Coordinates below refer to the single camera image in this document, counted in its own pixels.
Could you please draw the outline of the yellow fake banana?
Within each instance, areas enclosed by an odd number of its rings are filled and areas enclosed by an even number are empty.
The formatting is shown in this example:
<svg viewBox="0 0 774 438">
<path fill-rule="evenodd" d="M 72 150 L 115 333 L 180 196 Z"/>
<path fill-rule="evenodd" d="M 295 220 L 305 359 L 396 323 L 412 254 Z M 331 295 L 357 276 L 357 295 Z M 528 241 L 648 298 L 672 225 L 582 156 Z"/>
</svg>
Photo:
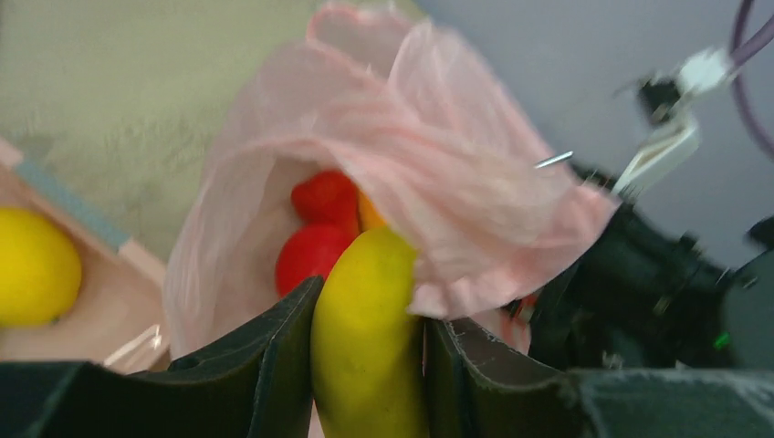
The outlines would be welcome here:
<svg viewBox="0 0 774 438">
<path fill-rule="evenodd" d="M 327 437 L 426 437 L 424 322 L 408 313 L 414 250 L 387 227 L 345 250 L 310 332 L 313 395 Z"/>
</svg>

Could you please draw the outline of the orange yellow fake fruit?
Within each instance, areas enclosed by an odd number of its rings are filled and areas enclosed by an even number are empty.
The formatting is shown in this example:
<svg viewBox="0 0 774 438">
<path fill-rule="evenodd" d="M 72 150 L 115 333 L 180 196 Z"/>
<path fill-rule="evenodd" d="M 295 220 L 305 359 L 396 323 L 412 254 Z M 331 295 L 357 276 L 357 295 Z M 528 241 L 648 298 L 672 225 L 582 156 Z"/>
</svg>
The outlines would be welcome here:
<svg viewBox="0 0 774 438">
<path fill-rule="evenodd" d="M 358 216 L 362 232 L 386 225 L 378 210 L 363 192 L 358 192 Z"/>
</svg>

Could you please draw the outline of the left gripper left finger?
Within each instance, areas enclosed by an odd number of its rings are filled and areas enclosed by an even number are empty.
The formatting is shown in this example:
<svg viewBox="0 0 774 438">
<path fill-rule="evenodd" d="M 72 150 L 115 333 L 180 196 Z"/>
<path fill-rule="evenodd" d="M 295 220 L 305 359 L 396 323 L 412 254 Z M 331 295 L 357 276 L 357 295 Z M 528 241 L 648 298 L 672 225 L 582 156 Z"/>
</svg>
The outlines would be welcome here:
<svg viewBox="0 0 774 438">
<path fill-rule="evenodd" d="M 174 360 L 122 375 L 87 361 L 5 362 L 4 437 L 305 437 L 312 277 L 261 315 Z"/>
</svg>

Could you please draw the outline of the pink plastic bag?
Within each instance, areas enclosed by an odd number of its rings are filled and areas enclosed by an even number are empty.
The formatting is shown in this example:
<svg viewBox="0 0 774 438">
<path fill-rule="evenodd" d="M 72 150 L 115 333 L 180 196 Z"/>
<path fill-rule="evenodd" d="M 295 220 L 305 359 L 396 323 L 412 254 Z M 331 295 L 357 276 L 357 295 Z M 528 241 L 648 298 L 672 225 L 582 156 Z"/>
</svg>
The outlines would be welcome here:
<svg viewBox="0 0 774 438">
<path fill-rule="evenodd" d="M 174 357 L 273 304 L 294 185 L 343 171 L 419 250 L 410 309 L 472 316 L 534 292 L 619 201 L 550 147 L 455 31 L 389 5 L 329 3 L 237 94 L 209 149 L 162 291 Z"/>
</svg>

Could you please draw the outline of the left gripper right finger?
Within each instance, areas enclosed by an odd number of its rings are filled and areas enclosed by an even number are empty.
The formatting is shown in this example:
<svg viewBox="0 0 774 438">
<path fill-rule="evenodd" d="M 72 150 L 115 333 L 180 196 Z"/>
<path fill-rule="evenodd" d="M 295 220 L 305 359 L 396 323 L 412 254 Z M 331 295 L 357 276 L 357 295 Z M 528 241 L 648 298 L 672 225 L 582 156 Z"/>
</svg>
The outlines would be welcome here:
<svg viewBox="0 0 774 438">
<path fill-rule="evenodd" d="M 433 437 L 770 437 L 773 376 L 554 370 L 468 318 L 426 323 Z"/>
</svg>

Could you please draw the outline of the red fake apple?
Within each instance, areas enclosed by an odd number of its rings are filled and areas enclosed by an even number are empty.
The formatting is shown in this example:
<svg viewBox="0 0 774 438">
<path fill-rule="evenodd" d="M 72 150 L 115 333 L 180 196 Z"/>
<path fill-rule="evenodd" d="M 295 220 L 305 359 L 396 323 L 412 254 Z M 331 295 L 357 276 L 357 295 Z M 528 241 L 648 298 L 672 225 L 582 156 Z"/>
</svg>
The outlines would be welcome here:
<svg viewBox="0 0 774 438">
<path fill-rule="evenodd" d="M 285 297 L 311 276 L 327 278 L 354 234 L 335 224 L 308 224 L 296 231 L 282 246 L 275 263 L 275 285 Z"/>
</svg>

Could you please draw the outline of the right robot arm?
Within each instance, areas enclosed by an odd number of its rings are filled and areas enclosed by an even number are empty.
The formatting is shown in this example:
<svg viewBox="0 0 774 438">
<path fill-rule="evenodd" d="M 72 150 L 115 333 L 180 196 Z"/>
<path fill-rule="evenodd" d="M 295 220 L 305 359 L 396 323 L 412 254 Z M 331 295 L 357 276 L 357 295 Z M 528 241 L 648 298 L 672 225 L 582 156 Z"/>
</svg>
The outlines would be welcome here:
<svg viewBox="0 0 774 438">
<path fill-rule="evenodd" d="M 529 355 L 553 368 L 773 366 L 773 223 L 739 269 L 691 235 L 660 234 L 626 204 L 598 241 L 538 293 Z"/>
</svg>

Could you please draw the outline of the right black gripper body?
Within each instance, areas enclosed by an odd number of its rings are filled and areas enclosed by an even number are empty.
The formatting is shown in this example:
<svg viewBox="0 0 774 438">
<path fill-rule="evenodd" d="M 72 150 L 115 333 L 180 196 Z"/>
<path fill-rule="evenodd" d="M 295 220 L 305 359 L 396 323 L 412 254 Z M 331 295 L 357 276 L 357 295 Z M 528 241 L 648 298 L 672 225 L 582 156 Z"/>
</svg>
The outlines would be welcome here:
<svg viewBox="0 0 774 438">
<path fill-rule="evenodd" d="M 664 236 L 626 203 L 538 292 L 528 353 L 559 370 L 731 368 L 721 313 L 733 275 L 691 235 Z"/>
</svg>

